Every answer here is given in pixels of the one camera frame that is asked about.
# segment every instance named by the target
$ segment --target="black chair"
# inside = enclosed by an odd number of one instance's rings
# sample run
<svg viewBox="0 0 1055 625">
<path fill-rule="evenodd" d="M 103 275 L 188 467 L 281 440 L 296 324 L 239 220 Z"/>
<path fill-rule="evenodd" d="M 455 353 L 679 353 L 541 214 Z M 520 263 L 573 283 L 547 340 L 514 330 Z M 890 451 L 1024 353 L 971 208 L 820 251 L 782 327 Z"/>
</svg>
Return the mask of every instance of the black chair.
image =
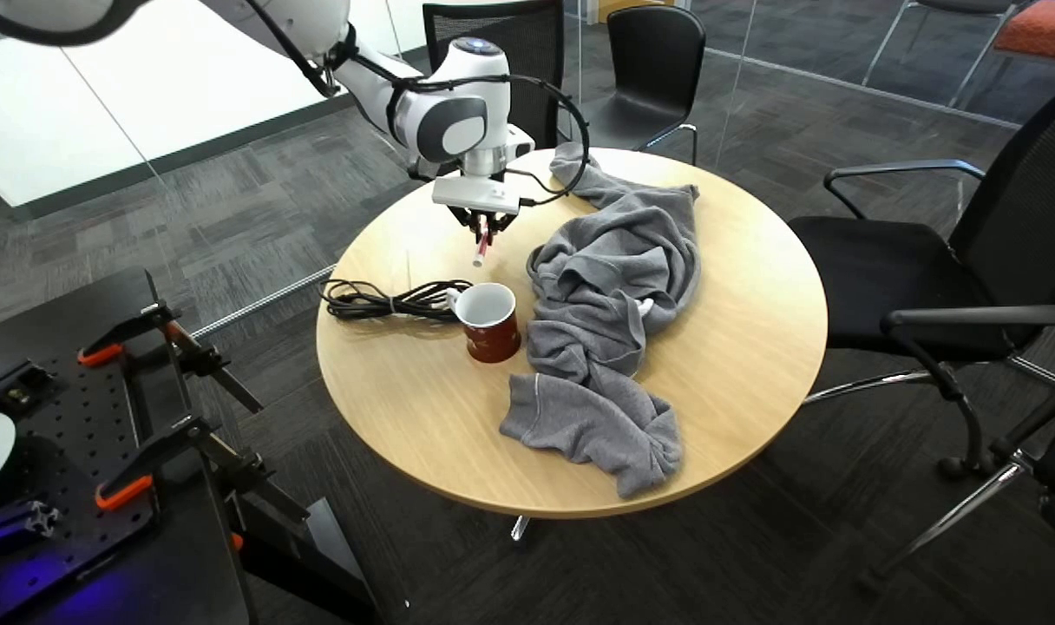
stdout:
<svg viewBox="0 0 1055 625">
<path fill-rule="evenodd" d="M 994 37 L 1003 31 L 1003 24 L 1018 15 L 1015 0 L 901 0 L 896 19 L 890 24 L 890 31 L 881 36 L 869 73 L 862 84 L 871 84 L 871 73 L 881 60 L 881 53 L 890 47 L 890 40 L 896 37 L 900 24 L 906 19 L 911 11 L 940 11 L 940 15 L 967 15 L 967 16 L 994 16 L 994 31 L 986 36 L 981 47 L 974 53 L 967 73 L 963 77 L 963 84 L 955 85 L 949 105 L 963 105 L 974 69 L 981 66 L 981 55 L 989 53 Z"/>
<path fill-rule="evenodd" d="M 916 222 L 871 222 L 838 188 L 851 178 L 963 171 L 963 158 L 838 165 L 827 188 L 855 220 L 808 214 L 790 229 L 808 246 L 830 303 L 830 347 L 911 353 L 916 376 L 845 382 L 808 398 L 885 382 L 938 382 L 967 423 L 952 474 L 986 472 L 981 423 L 955 377 L 958 364 L 1015 360 L 1055 327 L 1055 98 L 1003 147 L 958 227 L 938 235 Z"/>
<path fill-rule="evenodd" d="M 1055 528 L 1055 392 L 1010 432 L 999 451 L 1007 451 L 1007 460 L 981 487 L 974 487 L 963 503 L 940 515 L 940 522 L 921 530 L 900 555 L 869 568 L 866 584 L 885 584 L 906 559 L 914 559 L 921 550 L 938 540 L 945 530 L 952 530 L 958 522 L 986 507 L 994 496 L 999 496 L 1024 474 L 1033 474 L 1043 484 L 1043 515 Z"/>
<path fill-rule="evenodd" d="M 424 36 L 431 69 L 442 66 L 455 37 L 471 36 L 500 45 L 509 73 L 561 85 L 561 0 L 424 2 Z M 509 121 L 527 132 L 536 147 L 558 147 L 557 94 L 509 84 Z"/>
<path fill-rule="evenodd" d="M 652 149 L 674 132 L 692 134 L 702 84 L 704 31 L 679 7 L 627 7 L 609 16 L 616 94 L 591 113 L 594 147 Z"/>
</svg>

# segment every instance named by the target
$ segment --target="gray cloth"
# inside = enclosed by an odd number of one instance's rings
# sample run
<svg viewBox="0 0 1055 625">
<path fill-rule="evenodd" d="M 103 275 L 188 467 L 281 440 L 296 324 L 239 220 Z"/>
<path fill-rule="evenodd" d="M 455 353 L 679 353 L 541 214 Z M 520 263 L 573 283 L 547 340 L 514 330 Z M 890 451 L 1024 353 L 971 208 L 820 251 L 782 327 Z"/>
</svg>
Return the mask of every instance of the gray cloth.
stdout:
<svg viewBox="0 0 1055 625">
<path fill-rule="evenodd" d="M 578 147 L 558 147 L 551 172 L 573 182 Z M 650 338 L 669 327 L 699 288 L 699 188 L 647 188 L 596 162 L 578 183 L 596 205 L 527 256 L 537 300 L 527 327 L 536 376 L 509 382 L 506 438 L 594 460 L 635 496 L 679 464 L 669 404 L 632 376 Z"/>
</svg>

